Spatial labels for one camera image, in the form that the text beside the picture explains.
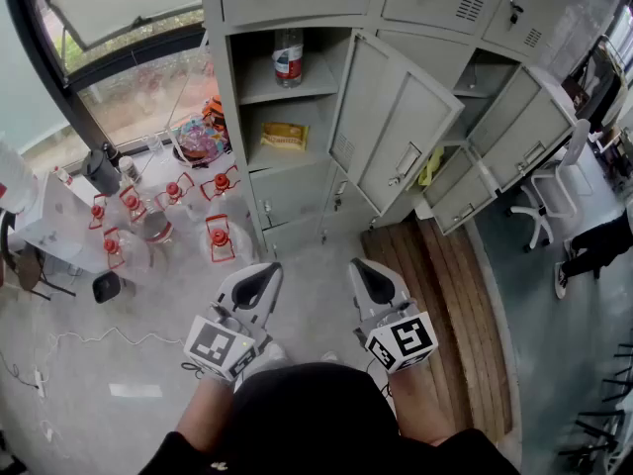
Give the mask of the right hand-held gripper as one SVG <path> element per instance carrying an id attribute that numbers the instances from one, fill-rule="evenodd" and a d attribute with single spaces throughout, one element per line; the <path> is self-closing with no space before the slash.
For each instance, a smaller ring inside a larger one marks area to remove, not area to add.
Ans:
<path id="1" fill-rule="evenodd" d="M 425 361 L 438 348 L 429 314 L 409 299 L 400 274 L 377 261 L 361 258 L 350 261 L 348 272 L 360 315 L 372 316 L 354 333 L 388 374 Z"/>

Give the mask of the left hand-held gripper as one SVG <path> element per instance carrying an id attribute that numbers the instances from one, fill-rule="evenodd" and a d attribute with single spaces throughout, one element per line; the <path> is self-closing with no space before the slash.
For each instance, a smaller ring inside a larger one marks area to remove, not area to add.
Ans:
<path id="1" fill-rule="evenodd" d="M 189 360 L 209 375 L 234 382 L 272 340 L 265 329 L 281 285 L 280 262 L 243 267 L 221 284 L 217 305 L 197 315 L 184 344 Z"/>

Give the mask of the yellow-green cloth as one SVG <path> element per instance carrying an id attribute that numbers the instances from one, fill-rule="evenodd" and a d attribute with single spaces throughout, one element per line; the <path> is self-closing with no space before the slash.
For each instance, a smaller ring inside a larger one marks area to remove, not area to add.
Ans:
<path id="1" fill-rule="evenodd" d="M 430 158 L 427 160 L 425 165 L 422 167 L 418 178 L 417 184 L 421 187 L 429 186 L 433 180 L 433 175 L 439 170 L 439 167 L 442 162 L 442 158 L 444 155 L 445 148 L 443 146 L 438 146 Z"/>

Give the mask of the yellow snack packet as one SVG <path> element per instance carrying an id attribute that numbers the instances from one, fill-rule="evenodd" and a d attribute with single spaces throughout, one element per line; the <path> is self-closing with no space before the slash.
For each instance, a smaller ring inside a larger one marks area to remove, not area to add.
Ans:
<path id="1" fill-rule="evenodd" d="M 309 126 L 267 122 L 261 126 L 260 142 L 276 148 L 305 151 L 309 130 Z"/>

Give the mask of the grey metal locker cabinet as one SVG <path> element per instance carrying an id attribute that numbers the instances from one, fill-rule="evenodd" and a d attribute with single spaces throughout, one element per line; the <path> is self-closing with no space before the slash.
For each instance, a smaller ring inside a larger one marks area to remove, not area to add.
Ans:
<path id="1" fill-rule="evenodd" d="M 262 252 L 396 223 L 449 234 L 571 133 L 572 103 L 536 62 L 572 0 L 202 0 L 230 140 Z M 279 29 L 304 31 L 281 87 Z M 309 126 L 305 151 L 261 126 Z M 429 186 L 418 175 L 445 148 Z"/>

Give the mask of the clear water bottle red cap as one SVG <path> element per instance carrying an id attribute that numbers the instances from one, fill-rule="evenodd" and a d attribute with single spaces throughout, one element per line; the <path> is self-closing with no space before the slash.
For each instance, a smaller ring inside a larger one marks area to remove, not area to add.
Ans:
<path id="1" fill-rule="evenodd" d="M 304 31 L 301 28 L 279 29 L 274 33 L 272 60 L 277 83 L 284 88 L 302 82 Z"/>

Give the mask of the person's left forearm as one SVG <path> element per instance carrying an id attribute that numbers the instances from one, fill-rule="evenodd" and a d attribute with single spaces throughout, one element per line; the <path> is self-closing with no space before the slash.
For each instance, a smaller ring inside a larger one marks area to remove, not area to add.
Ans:
<path id="1" fill-rule="evenodd" d="M 232 402 L 231 384 L 203 377 L 175 430 L 197 450 L 210 452 L 226 426 Z"/>

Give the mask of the person's right forearm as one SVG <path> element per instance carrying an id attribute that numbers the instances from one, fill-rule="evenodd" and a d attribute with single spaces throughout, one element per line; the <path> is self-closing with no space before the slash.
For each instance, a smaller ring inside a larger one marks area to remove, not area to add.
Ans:
<path id="1" fill-rule="evenodd" d="M 389 374 L 388 382 L 403 436 L 437 446 L 456 433 L 417 366 Z"/>

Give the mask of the wooden slat pallet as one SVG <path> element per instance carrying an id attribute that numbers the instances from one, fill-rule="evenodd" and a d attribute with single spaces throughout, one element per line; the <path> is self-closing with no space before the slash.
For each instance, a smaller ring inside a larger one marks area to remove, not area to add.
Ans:
<path id="1" fill-rule="evenodd" d="M 497 318 L 465 229 L 448 236 L 409 217 L 366 231 L 365 255 L 399 272 L 428 313 L 438 349 L 423 363 L 432 395 L 458 430 L 478 428 L 493 442 L 512 429 L 510 386 Z"/>

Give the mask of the person's left white shoe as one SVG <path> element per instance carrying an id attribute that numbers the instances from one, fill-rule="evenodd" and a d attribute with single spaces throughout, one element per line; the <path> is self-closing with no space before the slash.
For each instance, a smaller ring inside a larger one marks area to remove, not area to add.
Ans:
<path id="1" fill-rule="evenodd" d="M 276 342 L 268 343 L 259 359 L 263 365 L 285 366 L 289 363 L 286 351 Z"/>

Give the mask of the group of clear water jugs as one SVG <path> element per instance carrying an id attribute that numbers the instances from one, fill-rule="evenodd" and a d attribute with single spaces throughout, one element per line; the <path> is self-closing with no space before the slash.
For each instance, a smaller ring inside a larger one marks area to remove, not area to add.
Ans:
<path id="1" fill-rule="evenodd" d="M 250 215 L 233 165 L 208 181 L 182 172 L 145 192 L 132 183 L 113 196 L 94 197 L 88 229 L 108 241 L 109 255 L 119 255 L 124 231 L 147 244 L 198 244 L 203 258 L 217 267 L 258 261 L 250 234 Z"/>

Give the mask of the black plastic stool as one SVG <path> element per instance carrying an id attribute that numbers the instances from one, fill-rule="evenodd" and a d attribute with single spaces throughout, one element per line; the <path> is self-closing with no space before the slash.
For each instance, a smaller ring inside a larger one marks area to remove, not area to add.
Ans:
<path id="1" fill-rule="evenodd" d="M 97 304 L 104 304 L 115 299 L 121 294 L 121 291 L 120 277 L 112 271 L 101 274 L 93 280 L 92 292 Z"/>

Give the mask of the person's black shirt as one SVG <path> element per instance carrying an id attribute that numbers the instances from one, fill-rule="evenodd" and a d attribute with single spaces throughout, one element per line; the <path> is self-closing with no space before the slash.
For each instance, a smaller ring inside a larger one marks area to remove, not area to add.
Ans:
<path id="1" fill-rule="evenodd" d="M 371 376 L 330 362 L 250 375 L 210 452 L 169 432 L 138 475 L 519 475 L 476 428 L 437 446 L 400 432 Z"/>

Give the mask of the white paper strip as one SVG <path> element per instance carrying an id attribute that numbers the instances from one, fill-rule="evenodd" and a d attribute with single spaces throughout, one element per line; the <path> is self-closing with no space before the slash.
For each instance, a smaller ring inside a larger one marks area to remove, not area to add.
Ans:
<path id="1" fill-rule="evenodd" d="M 162 391 L 156 384 L 121 384 L 110 383 L 109 390 L 112 396 L 119 398 L 150 398 L 162 397 Z"/>

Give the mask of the colourful patterned bag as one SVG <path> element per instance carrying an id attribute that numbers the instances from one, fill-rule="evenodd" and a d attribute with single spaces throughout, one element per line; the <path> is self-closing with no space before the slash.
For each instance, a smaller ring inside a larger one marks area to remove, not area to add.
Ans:
<path id="1" fill-rule="evenodd" d="M 193 168 L 207 167 L 223 154 L 231 152 L 227 132 L 208 125 L 201 115 L 183 119 L 172 128 L 172 133 L 177 142 L 173 147 L 174 157 Z"/>

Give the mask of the small white-lidded jar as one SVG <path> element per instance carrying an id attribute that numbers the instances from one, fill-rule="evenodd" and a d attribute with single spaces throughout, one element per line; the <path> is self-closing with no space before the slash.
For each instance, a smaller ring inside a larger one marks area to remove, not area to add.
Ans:
<path id="1" fill-rule="evenodd" d="M 123 155 L 120 158 L 119 169 L 128 183 L 138 184 L 141 180 L 141 174 L 130 156 Z"/>

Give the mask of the small clear plastic bottle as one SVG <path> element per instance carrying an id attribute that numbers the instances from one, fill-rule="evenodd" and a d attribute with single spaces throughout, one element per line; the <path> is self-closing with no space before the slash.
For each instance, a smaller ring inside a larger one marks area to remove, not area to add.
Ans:
<path id="1" fill-rule="evenodd" d="M 159 163 L 164 163 L 168 159 L 161 134 L 147 135 L 143 138 L 148 150 L 151 152 L 153 159 Z"/>

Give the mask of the orange striped bag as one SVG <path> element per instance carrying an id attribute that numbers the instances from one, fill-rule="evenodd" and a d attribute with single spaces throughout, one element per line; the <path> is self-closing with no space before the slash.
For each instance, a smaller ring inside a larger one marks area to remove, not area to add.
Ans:
<path id="1" fill-rule="evenodd" d="M 203 123 L 207 128 L 213 129 L 218 133 L 226 130 L 226 117 L 219 95 L 213 96 L 206 102 L 202 110 Z"/>

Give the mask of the black kettle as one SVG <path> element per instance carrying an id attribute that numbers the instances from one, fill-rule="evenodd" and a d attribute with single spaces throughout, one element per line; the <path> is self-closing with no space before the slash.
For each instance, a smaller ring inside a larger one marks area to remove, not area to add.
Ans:
<path id="1" fill-rule="evenodd" d="M 121 184 L 120 158 L 119 151 L 110 142 L 104 142 L 99 149 L 91 149 L 85 156 L 81 174 L 100 194 L 113 196 Z"/>

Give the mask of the white table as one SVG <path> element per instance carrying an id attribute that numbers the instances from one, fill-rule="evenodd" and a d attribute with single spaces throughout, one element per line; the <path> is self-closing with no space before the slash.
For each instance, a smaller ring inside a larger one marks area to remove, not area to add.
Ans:
<path id="1" fill-rule="evenodd" d="M 102 237 L 89 229 L 89 206 L 54 174 L 39 178 L 38 188 L 33 206 L 16 217 L 17 236 L 90 273 L 105 271 Z"/>

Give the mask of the brown chair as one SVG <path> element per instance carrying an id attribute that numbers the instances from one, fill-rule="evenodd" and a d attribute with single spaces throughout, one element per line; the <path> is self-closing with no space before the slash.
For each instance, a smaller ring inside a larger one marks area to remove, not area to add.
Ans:
<path id="1" fill-rule="evenodd" d="M 41 252 L 29 243 L 14 256 L 9 248 L 9 230 L 14 228 L 16 215 L 4 209 L 0 209 L 0 256 L 2 261 L 17 276 L 20 288 L 45 301 L 51 301 L 51 294 L 41 293 L 36 290 L 39 284 L 44 284 L 53 292 L 62 293 L 72 298 L 76 294 L 71 290 L 59 287 L 51 283 L 44 274 L 44 258 Z"/>

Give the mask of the white office chair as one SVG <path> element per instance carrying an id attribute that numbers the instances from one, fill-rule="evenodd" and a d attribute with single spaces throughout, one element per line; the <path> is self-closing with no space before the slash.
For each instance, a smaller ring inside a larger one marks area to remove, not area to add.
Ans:
<path id="1" fill-rule="evenodd" d="M 531 252 L 538 244 L 547 246 L 555 241 L 550 219 L 571 219 L 578 213 L 576 200 L 579 193 L 573 184 L 572 171 L 578 167 L 589 130 L 588 120 L 578 120 L 563 157 L 552 159 L 535 169 L 520 185 L 528 205 L 513 205 L 505 211 L 509 217 L 528 216 L 534 223 L 531 239 L 522 248 L 525 253 Z"/>

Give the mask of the black metal rack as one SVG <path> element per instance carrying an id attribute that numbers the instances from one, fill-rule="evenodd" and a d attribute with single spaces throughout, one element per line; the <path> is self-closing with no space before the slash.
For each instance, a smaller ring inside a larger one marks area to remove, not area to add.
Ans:
<path id="1" fill-rule="evenodd" d="M 558 452 L 570 475 L 633 475 L 633 338 L 617 345 L 612 362 L 597 406 L 577 413 L 573 441 Z"/>

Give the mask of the large clear plastic barrel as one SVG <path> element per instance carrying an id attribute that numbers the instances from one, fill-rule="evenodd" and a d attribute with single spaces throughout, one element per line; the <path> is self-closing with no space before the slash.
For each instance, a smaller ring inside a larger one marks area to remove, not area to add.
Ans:
<path id="1" fill-rule="evenodd" d="M 38 197 L 38 178 L 5 142 L 0 141 L 0 208 L 13 214 L 28 211 Z"/>

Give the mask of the black framed window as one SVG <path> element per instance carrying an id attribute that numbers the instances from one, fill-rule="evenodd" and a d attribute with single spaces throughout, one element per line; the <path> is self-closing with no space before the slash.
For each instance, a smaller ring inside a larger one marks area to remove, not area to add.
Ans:
<path id="1" fill-rule="evenodd" d="M 101 148 L 109 138 L 79 97 L 81 90 L 133 67 L 197 48 L 203 43 L 205 29 L 201 23 L 194 23 L 121 47 L 66 74 L 54 45 L 45 34 L 44 21 L 36 12 L 36 0 L 6 0 L 6 4 L 20 44 L 45 90 L 91 149 Z"/>

